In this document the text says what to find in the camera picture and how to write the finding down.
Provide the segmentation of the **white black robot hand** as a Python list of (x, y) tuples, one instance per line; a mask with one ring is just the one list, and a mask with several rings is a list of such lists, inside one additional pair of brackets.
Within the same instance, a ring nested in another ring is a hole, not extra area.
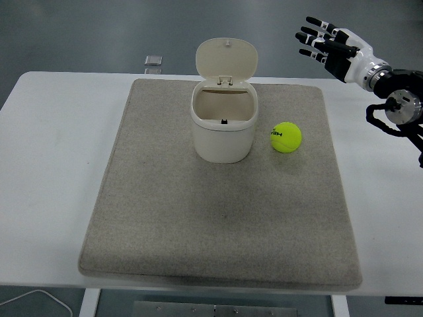
[(365, 90), (373, 90), (371, 80), (380, 71), (389, 71), (389, 64), (373, 54), (373, 48), (357, 34), (332, 23), (307, 17), (306, 21), (318, 29), (301, 27), (295, 38), (308, 48), (301, 55), (323, 64), (326, 71), (343, 83), (356, 83)]

